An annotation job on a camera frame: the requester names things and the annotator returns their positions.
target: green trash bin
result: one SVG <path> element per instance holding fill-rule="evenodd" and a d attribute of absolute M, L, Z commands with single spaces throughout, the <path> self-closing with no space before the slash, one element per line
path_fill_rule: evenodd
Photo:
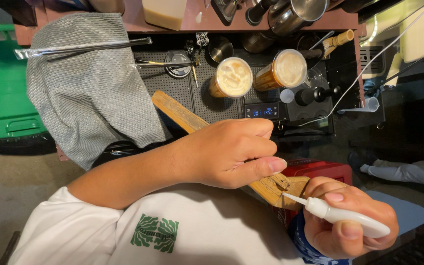
<path fill-rule="evenodd" d="M 14 25 L 0 25 L 0 143 L 25 142 L 48 135 L 40 116 L 26 94 L 27 60 L 17 60 L 13 50 L 20 49 L 11 40 Z"/>

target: person's right hand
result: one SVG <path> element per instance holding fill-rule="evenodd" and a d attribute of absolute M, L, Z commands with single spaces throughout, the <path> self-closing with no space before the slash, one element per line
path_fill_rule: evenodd
<path fill-rule="evenodd" d="M 323 255 L 333 259 L 354 258 L 372 250 L 385 250 L 397 239 L 398 223 L 394 209 L 381 201 L 373 200 L 362 190 L 326 177 L 309 181 L 305 196 L 324 199 L 328 205 L 364 214 L 388 226 L 390 234 L 381 238 L 363 236 L 361 224 L 340 220 L 330 224 L 304 209 L 305 237 Z"/>
<path fill-rule="evenodd" d="M 225 120 L 206 126 L 167 146 L 182 182 L 235 189 L 283 171 L 285 160 L 273 157 L 267 119 Z"/>

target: wooden stick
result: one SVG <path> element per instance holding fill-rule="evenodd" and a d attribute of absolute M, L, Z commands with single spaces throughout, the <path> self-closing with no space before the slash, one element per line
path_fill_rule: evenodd
<path fill-rule="evenodd" d="M 209 123 L 190 112 L 162 91 L 156 91 L 153 94 L 152 102 L 187 133 L 193 133 L 209 125 Z M 308 181 L 308 177 L 286 177 L 279 173 L 255 181 L 249 186 L 269 202 L 269 204 L 279 208 L 298 211 L 302 208 L 302 205 L 286 196 L 282 196 L 282 192 L 300 197 L 303 195 Z"/>

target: shoe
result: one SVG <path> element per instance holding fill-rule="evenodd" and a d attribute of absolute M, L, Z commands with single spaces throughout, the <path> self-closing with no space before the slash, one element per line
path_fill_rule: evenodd
<path fill-rule="evenodd" d="M 355 173 L 359 173 L 359 169 L 363 165 L 361 162 L 361 158 L 359 157 L 359 154 L 356 151 L 351 152 L 348 155 L 348 165 L 353 169 Z"/>

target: gray towel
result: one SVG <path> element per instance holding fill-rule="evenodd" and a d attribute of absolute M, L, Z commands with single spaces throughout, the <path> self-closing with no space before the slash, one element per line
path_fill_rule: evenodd
<path fill-rule="evenodd" d="M 120 14 L 77 13 L 48 23 L 32 48 L 127 40 Z M 27 95 L 62 151 L 85 170 L 112 142 L 142 148 L 171 137 L 132 67 L 131 48 L 30 58 Z"/>

